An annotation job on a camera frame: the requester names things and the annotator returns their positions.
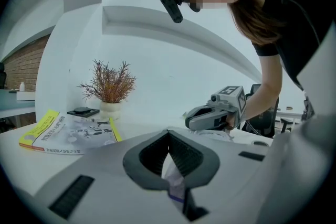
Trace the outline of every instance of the hand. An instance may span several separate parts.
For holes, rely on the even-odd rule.
[[[233,126],[235,126],[235,114],[232,113],[226,116],[226,122],[227,122],[227,126],[225,127],[225,129],[229,131],[233,130]]]

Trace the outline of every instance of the book cover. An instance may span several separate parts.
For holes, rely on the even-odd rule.
[[[88,119],[48,110],[36,126],[19,139],[29,150],[56,154],[85,154],[121,141],[112,118]]]

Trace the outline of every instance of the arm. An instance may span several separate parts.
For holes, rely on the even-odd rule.
[[[245,118],[251,119],[268,110],[278,99],[282,87],[282,66],[279,55],[260,56],[263,81],[246,103]]]

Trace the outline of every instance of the brick wall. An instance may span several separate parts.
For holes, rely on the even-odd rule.
[[[24,82],[26,91],[35,91],[38,68],[49,36],[31,42],[4,61],[8,89],[18,89]]]

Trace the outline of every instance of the dried plant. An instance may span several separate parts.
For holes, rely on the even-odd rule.
[[[94,77],[91,84],[81,83],[78,87],[84,88],[83,98],[97,97],[105,103],[119,103],[124,100],[135,87],[135,77],[129,73],[126,62],[122,62],[119,70],[109,68],[102,61],[94,60]]]

